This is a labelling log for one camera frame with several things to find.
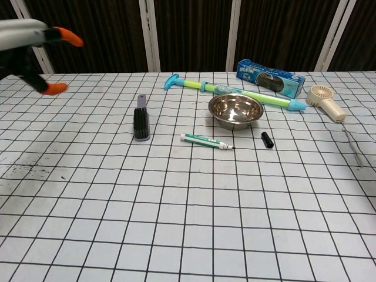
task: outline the water gun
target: water gun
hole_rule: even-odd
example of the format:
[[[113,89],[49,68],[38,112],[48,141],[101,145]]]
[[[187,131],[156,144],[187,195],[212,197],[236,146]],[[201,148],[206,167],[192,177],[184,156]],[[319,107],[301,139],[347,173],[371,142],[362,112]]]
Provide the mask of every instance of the water gun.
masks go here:
[[[239,93],[248,97],[251,97],[253,99],[258,100],[260,103],[272,105],[272,106],[278,106],[281,108],[286,108],[288,110],[305,110],[306,104],[299,102],[295,99],[289,99],[289,98],[282,98],[282,97],[276,97],[261,93],[254,93],[251,91],[243,90],[240,88],[235,88],[227,85],[222,84],[211,84],[207,83],[206,81],[203,82],[196,82],[196,81],[190,81],[185,79],[180,79],[178,74],[172,75],[168,78],[168,80],[164,84],[164,89],[168,90],[173,85],[181,85],[185,87],[200,89],[202,92],[209,91],[214,92],[214,94],[222,95],[227,93]]]

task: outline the stainless steel bowl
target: stainless steel bowl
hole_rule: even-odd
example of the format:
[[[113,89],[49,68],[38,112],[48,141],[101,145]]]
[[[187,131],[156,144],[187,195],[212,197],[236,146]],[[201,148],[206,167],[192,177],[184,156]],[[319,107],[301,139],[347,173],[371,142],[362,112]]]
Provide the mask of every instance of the stainless steel bowl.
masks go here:
[[[241,130],[250,126],[263,113],[263,105],[248,96],[232,93],[214,97],[209,102],[210,113],[228,130]]]

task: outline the oreo box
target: oreo box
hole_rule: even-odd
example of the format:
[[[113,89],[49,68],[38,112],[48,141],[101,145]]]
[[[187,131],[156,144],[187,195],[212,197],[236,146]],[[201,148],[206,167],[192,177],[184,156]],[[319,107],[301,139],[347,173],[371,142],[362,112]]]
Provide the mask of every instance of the oreo box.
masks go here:
[[[249,59],[237,64],[236,77],[290,98],[296,98],[300,94],[306,80],[303,76],[280,69],[270,69]]]

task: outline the gray brush handle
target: gray brush handle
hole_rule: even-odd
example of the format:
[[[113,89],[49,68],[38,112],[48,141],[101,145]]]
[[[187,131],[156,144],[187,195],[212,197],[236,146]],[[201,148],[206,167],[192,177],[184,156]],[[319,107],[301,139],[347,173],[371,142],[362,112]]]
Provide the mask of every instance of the gray brush handle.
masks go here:
[[[145,95],[139,95],[137,97],[137,108],[146,108],[147,100]]]

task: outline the table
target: table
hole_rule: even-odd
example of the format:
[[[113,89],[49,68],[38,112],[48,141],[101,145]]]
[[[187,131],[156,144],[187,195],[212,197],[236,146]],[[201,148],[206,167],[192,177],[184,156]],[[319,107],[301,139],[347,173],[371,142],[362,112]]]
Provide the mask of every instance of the table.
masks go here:
[[[235,73],[179,74],[274,94]],[[373,281],[376,73],[298,74],[299,100],[314,84],[335,90],[363,168],[343,126],[313,107],[266,106],[252,130],[230,132],[207,110],[211,93],[166,93],[171,73],[45,75],[70,85],[59,96],[0,81],[2,281]]]

